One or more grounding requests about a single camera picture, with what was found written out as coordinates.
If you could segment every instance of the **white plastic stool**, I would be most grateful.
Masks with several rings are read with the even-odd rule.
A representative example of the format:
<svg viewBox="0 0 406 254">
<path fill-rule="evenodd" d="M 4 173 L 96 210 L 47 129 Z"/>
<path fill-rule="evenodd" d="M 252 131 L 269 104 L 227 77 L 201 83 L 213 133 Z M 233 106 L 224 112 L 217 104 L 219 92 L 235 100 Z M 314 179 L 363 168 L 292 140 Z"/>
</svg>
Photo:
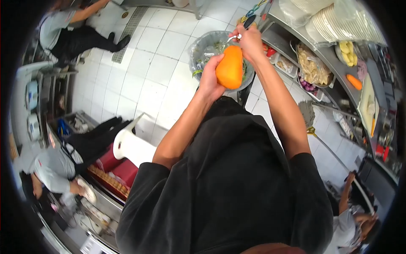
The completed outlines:
<svg viewBox="0 0 406 254">
<path fill-rule="evenodd" d="M 118 160 L 126 157 L 137 167 L 140 167 L 143 162 L 152 162 L 152 157 L 156 150 L 155 146 L 132 133 L 132 129 L 144 114 L 142 113 L 117 133 L 113 143 L 114 157 Z"/>
</svg>

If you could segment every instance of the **carrot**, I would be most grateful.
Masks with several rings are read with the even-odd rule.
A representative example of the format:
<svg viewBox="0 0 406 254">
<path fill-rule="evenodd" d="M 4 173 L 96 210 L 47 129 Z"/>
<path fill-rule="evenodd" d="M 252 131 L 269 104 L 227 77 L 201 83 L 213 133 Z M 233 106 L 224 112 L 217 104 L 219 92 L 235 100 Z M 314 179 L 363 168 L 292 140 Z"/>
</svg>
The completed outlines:
<svg viewBox="0 0 406 254">
<path fill-rule="evenodd" d="M 347 74 L 347 79 L 357 90 L 362 89 L 362 82 L 359 79 L 352 76 L 351 74 Z"/>
<path fill-rule="evenodd" d="M 242 75 L 241 48 L 231 45 L 224 50 L 224 58 L 216 68 L 217 82 L 228 89 L 237 89 L 241 86 Z"/>
</svg>

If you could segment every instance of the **cooking pot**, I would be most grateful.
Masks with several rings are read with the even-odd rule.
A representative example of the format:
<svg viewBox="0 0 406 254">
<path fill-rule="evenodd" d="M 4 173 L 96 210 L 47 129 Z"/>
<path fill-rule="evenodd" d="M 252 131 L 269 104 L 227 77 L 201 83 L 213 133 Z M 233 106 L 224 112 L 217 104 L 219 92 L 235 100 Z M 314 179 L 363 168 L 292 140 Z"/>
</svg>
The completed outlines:
<svg viewBox="0 0 406 254">
<path fill-rule="evenodd" d="M 30 81 L 27 84 L 26 90 L 26 107 L 28 110 L 33 110 L 38 102 L 38 82 Z"/>
</svg>

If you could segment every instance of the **stack of plates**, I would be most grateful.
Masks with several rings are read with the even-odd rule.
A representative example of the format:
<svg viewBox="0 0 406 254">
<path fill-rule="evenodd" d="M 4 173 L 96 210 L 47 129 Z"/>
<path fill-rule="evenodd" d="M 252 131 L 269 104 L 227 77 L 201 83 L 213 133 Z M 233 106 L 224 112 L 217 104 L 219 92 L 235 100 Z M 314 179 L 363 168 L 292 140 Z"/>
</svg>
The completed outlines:
<svg viewBox="0 0 406 254">
<path fill-rule="evenodd" d="M 357 41 L 367 40 L 386 45 L 379 28 L 368 12 L 360 6 L 353 19 L 346 20 L 337 17 L 334 6 L 331 5 L 319 11 L 306 24 L 306 30 L 312 36 L 315 30 L 324 38 L 324 41 Z"/>
</svg>

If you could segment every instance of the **gray shirt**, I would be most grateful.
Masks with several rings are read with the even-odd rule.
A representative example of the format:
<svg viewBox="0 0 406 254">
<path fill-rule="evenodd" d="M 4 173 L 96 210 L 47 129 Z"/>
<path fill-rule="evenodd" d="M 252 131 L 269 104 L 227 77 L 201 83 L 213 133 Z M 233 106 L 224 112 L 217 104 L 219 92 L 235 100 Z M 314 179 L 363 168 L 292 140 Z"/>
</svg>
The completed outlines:
<svg viewBox="0 0 406 254">
<path fill-rule="evenodd" d="M 66 145 L 69 152 L 73 147 Z M 83 163 L 82 158 L 77 151 L 72 153 L 76 163 Z M 70 191 L 69 178 L 75 176 L 75 165 L 62 150 L 62 148 L 48 149 L 40 153 L 34 161 L 34 172 L 38 179 L 54 193 L 65 193 Z"/>
<path fill-rule="evenodd" d="M 75 13 L 75 10 L 67 10 L 48 13 L 44 16 L 39 31 L 39 42 L 43 49 L 54 48 L 61 30 L 68 27 Z"/>
</svg>

